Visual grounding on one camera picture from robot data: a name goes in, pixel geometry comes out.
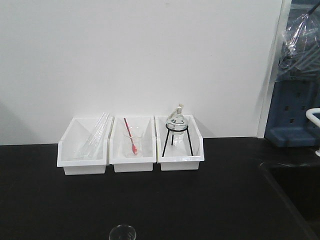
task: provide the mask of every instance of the red rubber-tipped stirring rod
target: red rubber-tipped stirring rod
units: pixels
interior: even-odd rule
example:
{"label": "red rubber-tipped stirring rod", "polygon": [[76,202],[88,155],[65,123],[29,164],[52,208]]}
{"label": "red rubber-tipped stirring rod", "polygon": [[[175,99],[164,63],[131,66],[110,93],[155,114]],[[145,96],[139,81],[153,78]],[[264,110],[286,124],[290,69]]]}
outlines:
{"label": "red rubber-tipped stirring rod", "polygon": [[127,123],[127,119],[124,117],[124,123],[125,123],[125,126],[126,126],[126,129],[128,130],[128,134],[129,134],[129,137],[130,137],[130,140],[131,140],[131,143],[132,143],[132,152],[134,155],[137,155],[138,154],[138,149],[136,147],[136,145],[134,144],[134,141],[132,140],[132,135],[131,135],[131,132],[130,132],[130,129],[129,129],[129,126],[128,126],[128,123]]}

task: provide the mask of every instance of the metal ring stand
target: metal ring stand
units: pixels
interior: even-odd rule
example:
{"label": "metal ring stand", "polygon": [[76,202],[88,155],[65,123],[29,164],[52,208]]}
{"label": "metal ring stand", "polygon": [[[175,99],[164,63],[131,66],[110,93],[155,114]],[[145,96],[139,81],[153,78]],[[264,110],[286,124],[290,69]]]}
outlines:
{"label": "metal ring stand", "polygon": [[[166,127],[166,129],[168,129],[168,133],[166,134],[162,157],[165,156],[165,151],[166,151],[166,146],[167,146],[167,143],[168,143],[168,137],[169,137],[170,131],[171,131],[171,132],[176,132],[176,133],[181,133],[181,132],[186,131],[186,133],[187,133],[187,135],[188,135],[188,140],[189,140],[189,145],[190,145],[191,156],[193,156],[194,153],[193,153],[193,151],[192,151],[192,146],[191,146],[191,140],[190,140],[190,135],[189,135],[189,126],[186,126],[186,128],[183,129],[183,130],[172,130],[172,129],[168,128],[168,125],[167,125],[167,124],[165,125],[165,127]],[[174,135],[172,134],[171,145],[173,145],[173,144],[174,144]]]}

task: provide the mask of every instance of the glassware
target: glassware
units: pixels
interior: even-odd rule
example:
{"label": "glassware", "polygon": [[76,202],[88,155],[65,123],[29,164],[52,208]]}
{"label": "glassware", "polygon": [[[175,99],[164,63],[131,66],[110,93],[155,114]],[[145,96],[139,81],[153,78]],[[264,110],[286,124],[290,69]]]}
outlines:
{"label": "glassware", "polygon": [[138,126],[128,126],[123,132],[123,153],[127,158],[143,157],[143,130]]}
{"label": "glassware", "polygon": [[183,134],[183,130],[188,128],[188,121],[182,115],[182,106],[179,105],[176,110],[167,118],[166,126],[172,130],[174,135]]}
{"label": "glassware", "polygon": [[135,240],[136,230],[127,224],[121,224],[112,228],[109,233],[109,240]]}

